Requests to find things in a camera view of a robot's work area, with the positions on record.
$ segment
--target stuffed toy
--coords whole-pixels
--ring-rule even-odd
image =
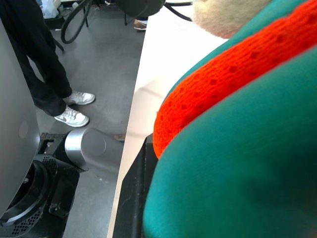
[[[317,237],[317,0],[194,9],[229,40],[158,112],[146,237]]]

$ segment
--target person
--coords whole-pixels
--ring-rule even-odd
[[[55,40],[36,0],[0,0],[0,19],[35,106],[69,126],[85,126],[89,118],[69,105],[92,103],[95,96],[70,87],[66,71],[55,53]],[[44,82],[36,77],[28,57],[36,64]]]
[[[134,20],[134,29],[138,31],[145,31],[148,25],[148,17],[137,17]]]

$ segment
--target orange knit fabric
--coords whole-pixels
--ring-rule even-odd
[[[188,76],[158,112],[154,126],[157,157],[204,111],[316,43],[317,0],[310,0]]]

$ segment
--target gray metal panel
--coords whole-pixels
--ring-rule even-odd
[[[0,217],[20,188],[39,142],[33,100],[0,21]]]

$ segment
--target hose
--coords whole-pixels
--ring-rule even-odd
[[[88,26],[88,22],[87,22],[87,16],[88,16],[88,13],[90,11],[90,8],[91,8],[91,4],[92,4],[92,1],[93,0],[83,0],[70,14],[69,16],[66,18],[62,28],[61,28],[61,35],[60,35],[60,38],[61,38],[61,41],[64,43],[64,44],[70,44],[72,43],[76,38],[77,36],[79,35],[81,29],[83,28],[85,22],[86,22],[86,25]],[[84,11],[84,17],[76,31],[76,33],[74,34],[73,37],[71,37],[69,40],[66,40],[65,39],[65,33],[66,33],[66,30],[67,30],[67,27],[69,25],[69,23],[71,22],[72,19],[74,19],[74,17],[77,15],[77,13],[79,13],[81,10]]]
[[[179,16],[180,18],[186,20],[186,21],[193,21],[191,18],[189,18],[188,16],[183,15],[182,13],[179,13],[178,11],[176,11],[174,8],[172,8],[167,2],[164,4],[164,6],[170,10],[171,12],[173,12],[175,15]]]
[[[170,6],[190,6],[193,4],[192,1],[187,1],[187,2],[167,2],[168,5]]]

